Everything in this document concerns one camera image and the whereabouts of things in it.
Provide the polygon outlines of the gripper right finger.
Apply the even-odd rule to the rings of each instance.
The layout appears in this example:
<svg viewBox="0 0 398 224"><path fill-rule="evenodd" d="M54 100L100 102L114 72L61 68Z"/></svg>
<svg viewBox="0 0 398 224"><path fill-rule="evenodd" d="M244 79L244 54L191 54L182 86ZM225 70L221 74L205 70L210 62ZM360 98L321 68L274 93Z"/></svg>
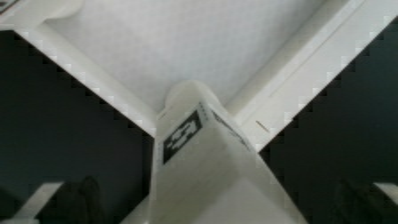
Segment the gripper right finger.
<svg viewBox="0 0 398 224"><path fill-rule="evenodd" d="M342 180L335 194L331 224L398 224L398 185Z"/></svg>

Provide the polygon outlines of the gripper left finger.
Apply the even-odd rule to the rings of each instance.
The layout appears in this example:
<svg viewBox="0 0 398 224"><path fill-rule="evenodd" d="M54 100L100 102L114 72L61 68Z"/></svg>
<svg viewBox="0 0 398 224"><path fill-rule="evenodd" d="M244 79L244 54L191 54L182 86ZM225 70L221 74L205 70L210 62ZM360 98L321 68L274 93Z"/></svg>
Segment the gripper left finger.
<svg viewBox="0 0 398 224"><path fill-rule="evenodd" d="M97 179L50 182L22 201L0 187L0 224L106 224Z"/></svg>

